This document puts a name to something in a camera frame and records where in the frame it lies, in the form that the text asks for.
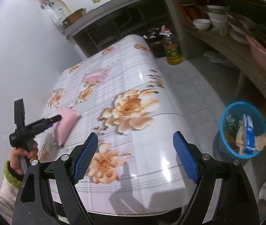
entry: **green plastic bottle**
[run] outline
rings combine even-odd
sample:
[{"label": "green plastic bottle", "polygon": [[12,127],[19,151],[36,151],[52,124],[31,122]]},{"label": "green plastic bottle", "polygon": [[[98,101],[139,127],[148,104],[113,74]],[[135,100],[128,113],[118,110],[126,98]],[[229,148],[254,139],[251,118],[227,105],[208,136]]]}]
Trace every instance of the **green plastic bottle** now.
[{"label": "green plastic bottle", "polygon": [[168,28],[165,28],[160,34],[164,35],[163,47],[166,61],[171,65],[180,64],[184,58],[177,37],[173,35]]}]

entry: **metal screw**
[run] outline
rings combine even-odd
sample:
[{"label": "metal screw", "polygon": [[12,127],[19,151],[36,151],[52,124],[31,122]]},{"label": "metal screw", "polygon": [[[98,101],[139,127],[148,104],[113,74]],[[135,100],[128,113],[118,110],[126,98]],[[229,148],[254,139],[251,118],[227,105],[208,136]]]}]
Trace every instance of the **metal screw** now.
[{"label": "metal screw", "polygon": [[233,163],[234,163],[236,166],[238,166],[238,165],[240,164],[240,161],[237,160],[237,159],[234,159],[234,160],[233,160]]},{"label": "metal screw", "polygon": [[68,160],[69,159],[69,155],[63,155],[62,157],[61,157],[61,160],[62,161],[66,161],[66,160]]},{"label": "metal screw", "polygon": [[38,160],[33,160],[33,161],[31,162],[31,165],[32,165],[32,166],[35,166],[37,163],[38,163]]},{"label": "metal screw", "polygon": [[210,155],[209,154],[203,154],[202,156],[201,156],[204,160],[210,160]]}]

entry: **blue and white box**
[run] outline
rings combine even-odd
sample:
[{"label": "blue and white box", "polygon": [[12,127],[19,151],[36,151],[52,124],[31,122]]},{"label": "blue and white box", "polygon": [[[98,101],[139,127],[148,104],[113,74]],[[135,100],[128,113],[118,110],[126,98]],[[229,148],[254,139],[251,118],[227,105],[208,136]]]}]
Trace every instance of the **blue and white box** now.
[{"label": "blue and white box", "polygon": [[253,154],[256,150],[254,127],[252,125],[252,118],[249,115],[243,114],[243,151],[247,154]]}]

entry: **tiled floor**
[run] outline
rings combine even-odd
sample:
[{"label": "tiled floor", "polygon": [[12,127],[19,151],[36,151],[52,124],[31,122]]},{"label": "tiled floor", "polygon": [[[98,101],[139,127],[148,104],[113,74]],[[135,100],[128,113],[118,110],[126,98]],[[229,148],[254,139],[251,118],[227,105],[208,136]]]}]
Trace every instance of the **tiled floor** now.
[{"label": "tiled floor", "polygon": [[[211,63],[205,56],[185,60],[179,65],[169,65],[165,58],[156,59],[156,62],[179,100],[182,112],[198,140],[198,147],[202,153],[209,153],[221,160],[216,148],[219,121],[224,109],[235,101],[240,71]],[[242,163],[257,200],[260,187],[266,180],[265,163],[266,147],[257,157]],[[205,221],[210,220],[214,213],[220,182],[216,186],[216,197],[210,203]],[[259,202],[259,211],[261,221],[265,220],[265,202]]]}]

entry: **blue gripper pad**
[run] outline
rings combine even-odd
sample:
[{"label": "blue gripper pad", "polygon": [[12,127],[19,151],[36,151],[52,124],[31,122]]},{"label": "blue gripper pad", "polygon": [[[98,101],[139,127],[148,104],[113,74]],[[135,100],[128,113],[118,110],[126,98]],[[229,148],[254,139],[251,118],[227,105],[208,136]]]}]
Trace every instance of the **blue gripper pad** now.
[{"label": "blue gripper pad", "polygon": [[72,179],[76,184],[79,180],[84,178],[89,164],[98,148],[98,136],[96,134],[93,135],[91,139],[87,139],[85,141],[84,145],[86,145],[86,147],[74,165],[74,174]]},{"label": "blue gripper pad", "polygon": [[181,133],[179,131],[173,134],[172,141],[175,151],[177,152],[177,156],[179,157],[188,178],[197,183],[200,179],[198,175],[197,162],[191,155],[186,145],[187,142],[181,137]]}]

